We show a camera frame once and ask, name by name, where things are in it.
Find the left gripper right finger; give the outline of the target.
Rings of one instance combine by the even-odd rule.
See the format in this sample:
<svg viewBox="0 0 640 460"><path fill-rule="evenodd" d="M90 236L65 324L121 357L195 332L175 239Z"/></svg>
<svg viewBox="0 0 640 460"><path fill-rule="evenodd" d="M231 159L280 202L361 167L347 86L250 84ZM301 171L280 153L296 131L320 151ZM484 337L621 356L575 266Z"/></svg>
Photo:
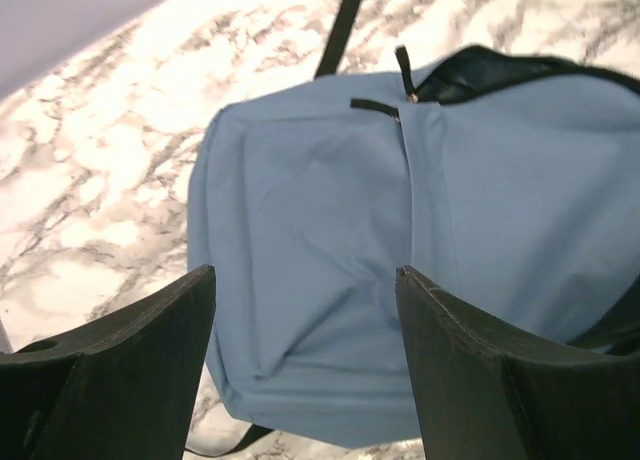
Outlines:
<svg viewBox="0 0 640 460"><path fill-rule="evenodd" d="M416 269L396 301L430 460L635 459L639 289L566 343L525 332Z"/></svg>

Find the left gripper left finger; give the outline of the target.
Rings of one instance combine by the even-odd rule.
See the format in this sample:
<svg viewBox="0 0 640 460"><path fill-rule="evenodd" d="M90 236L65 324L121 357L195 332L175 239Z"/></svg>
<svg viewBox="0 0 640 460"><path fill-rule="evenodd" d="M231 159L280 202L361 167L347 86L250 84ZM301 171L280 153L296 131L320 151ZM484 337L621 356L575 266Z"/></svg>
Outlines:
<svg viewBox="0 0 640 460"><path fill-rule="evenodd" d="M181 458L214 312L215 273L204 265L2 355L2 458Z"/></svg>

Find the blue student backpack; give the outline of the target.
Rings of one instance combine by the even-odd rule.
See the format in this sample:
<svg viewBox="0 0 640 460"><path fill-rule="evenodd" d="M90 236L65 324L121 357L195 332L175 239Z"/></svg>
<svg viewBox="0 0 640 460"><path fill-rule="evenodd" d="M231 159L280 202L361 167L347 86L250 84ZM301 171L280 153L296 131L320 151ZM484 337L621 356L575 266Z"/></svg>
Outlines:
<svg viewBox="0 0 640 460"><path fill-rule="evenodd" d="M248 441L418 435L401 266L587 349L639 276L636 77L481 46L340 75L361 1L311 81L216 114L191 175L188 265L216 273L205 363Z"/></svg>

